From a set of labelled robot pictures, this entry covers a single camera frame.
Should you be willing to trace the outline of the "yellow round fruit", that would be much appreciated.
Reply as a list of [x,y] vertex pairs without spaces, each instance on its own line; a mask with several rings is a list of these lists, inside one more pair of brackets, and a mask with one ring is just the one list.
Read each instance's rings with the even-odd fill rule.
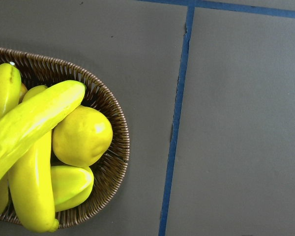
[[52,148],[61,162],[88,167],[99,160],[112,139],[109,120],[98,110],[80,105],[53,129]]

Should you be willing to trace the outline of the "yellow plastic banana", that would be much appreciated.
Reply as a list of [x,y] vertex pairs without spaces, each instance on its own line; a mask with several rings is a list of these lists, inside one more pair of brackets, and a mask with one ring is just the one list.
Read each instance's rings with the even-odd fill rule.
[[86,86],[67,80],[17,105],[0,119],[0,180],[35,141],[77,108]]

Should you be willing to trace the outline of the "brown wicker basket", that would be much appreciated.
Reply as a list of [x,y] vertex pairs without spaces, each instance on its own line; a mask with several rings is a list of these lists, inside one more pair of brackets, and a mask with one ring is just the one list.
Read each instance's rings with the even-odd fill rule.
[[94,184],[90,196],[79,206],[56,213],[59,228],[70,228],[93,218],[117,193],[124,179],[130,154],[130,137],[123,110],[109,88],[94,74],[71,62],[0,47],[0,64],[12,61],[27,89],[76,80],[87,87],[82,105],[104,114],[113,129],[113,140],[102,157],[91,165]]

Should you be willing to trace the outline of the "yellow banana short end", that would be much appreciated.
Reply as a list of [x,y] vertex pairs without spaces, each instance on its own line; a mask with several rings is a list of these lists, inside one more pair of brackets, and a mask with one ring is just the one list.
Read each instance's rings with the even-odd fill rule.
[[59,165],[51,167],[55,211],[68,210],[82,204],[90,196],[94,175],[90,167]]

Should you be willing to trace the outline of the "yellow banana far side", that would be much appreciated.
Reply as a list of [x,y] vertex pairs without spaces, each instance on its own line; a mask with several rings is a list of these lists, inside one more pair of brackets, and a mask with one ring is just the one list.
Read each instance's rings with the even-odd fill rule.
[[10,63],[0,64],[0,118],[19,104],[21,75]]

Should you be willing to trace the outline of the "yellow banana under top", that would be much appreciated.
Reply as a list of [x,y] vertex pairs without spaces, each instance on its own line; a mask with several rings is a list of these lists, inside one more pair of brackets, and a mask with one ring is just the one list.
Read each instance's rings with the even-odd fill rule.
[[21,224],[36,233],[59,228],[51,181],[52,131],[38,139],[8,172],[9,189]]

